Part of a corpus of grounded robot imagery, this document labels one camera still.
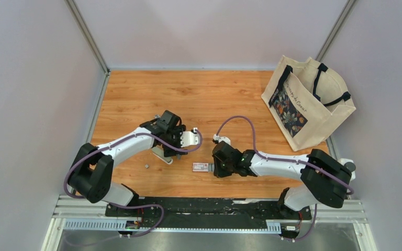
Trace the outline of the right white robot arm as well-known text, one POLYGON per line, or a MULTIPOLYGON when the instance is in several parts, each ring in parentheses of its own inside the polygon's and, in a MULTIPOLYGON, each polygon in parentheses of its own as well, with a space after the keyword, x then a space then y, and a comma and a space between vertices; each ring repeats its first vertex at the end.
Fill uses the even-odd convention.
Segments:
POLYGON ((214 175, 218 178, 238 174, 242 177, 279 176, 299 180, 302 185, 283 190, 278 200, 278 213, 291 219, 304 207, 324 204, 341 208, 355 179, 353 160, 334 159, 326 152, 312 149, 303 155, 273 155, 255 150, 240 152, 225 141, 212 150, 214 175))

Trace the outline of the red white staple box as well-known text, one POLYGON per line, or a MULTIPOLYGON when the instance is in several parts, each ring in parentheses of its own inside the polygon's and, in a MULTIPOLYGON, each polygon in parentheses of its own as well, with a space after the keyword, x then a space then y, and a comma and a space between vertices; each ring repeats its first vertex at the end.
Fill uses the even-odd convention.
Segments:
POLYGON ((193 163, 192 171, 193 172, 213 172, 214 165, 213 165, 213 163, 193 163))

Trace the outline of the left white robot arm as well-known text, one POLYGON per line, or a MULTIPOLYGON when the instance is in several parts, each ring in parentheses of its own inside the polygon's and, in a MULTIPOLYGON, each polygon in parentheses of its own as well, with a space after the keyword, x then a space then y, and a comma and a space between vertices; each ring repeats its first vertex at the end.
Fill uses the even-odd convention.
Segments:
POLYGON ((115 167, 157 146, 162 147, 161 158, 185 155, 187 151, 183 149, 181 137, 186 129, 181 117, 166 110, 162 116, 140 124, 117 140, 99 146, 83 144, 64 179, 66 194, 90 203, 104 201, 117 205, 127 217, 136 215, 138 194, 112 181, 115 167))

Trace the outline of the grey-green stapler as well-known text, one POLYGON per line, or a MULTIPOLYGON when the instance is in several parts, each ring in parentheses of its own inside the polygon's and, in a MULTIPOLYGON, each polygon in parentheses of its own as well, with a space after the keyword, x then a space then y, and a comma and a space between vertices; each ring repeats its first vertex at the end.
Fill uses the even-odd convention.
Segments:
POLYGON ((172 157, 165 157, 164 156, 164 150, 161 149, 159 146, 155 146, 151 149, 152 153, 158 157, 160 160, 165 162, 168 165, 171 165, 173 163, 172 157))

